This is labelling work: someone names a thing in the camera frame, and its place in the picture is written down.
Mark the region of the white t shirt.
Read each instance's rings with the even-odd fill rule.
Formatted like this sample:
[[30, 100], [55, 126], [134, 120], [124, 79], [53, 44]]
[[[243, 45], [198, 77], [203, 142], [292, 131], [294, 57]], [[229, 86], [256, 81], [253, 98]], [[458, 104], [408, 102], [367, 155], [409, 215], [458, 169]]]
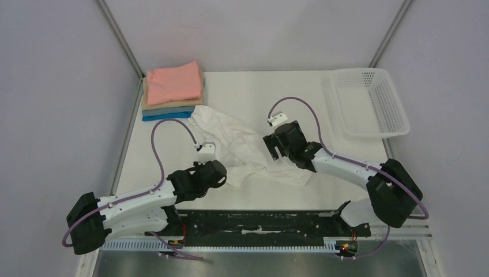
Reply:
[[216, 157], [227, 169], [227, 184], [240, 187], [250, 177], [305, 186], [311, 173], [285, 160], [273, 160], [262, 136], [241, 121], [208, 106], [198, 105], [189, 118], [206, 141], [216, 144]]

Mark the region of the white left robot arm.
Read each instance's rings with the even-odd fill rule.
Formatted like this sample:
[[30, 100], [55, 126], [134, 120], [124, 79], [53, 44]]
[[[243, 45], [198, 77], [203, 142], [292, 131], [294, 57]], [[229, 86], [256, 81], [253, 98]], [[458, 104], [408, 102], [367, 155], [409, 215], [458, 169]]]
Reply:
[[92, 192], [83, 194], [66, 217], [69, 229], [62, 244], [82, 255], [125, 235], [159, 231], [175, 235], [181, 227], [175, 205], [204, 197], [210, 188], [223, 186], [226, 178], [227, 170], [218, 160], [195, 162], [169, 174], [160, 185], [135, 193], [100, 198]]

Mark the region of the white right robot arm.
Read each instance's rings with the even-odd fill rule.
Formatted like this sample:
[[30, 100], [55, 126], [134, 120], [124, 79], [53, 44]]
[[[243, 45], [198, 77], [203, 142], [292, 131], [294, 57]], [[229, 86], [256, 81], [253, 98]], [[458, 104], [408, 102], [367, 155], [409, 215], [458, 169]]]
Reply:
[[361, 224], [376, 222], [398, 229], [423, 198], [397, 160], [361, 165], [351, 158], [329, 154], [320, 143], [306, 140], [297, 121], [280, 125], [263, 141], [273, 160], [286, 157], [299, 169], [332, 175], [367, 192], [366, 199], [348, 200], [336, 210], [333, 228], [337, 234], [348, 235]]

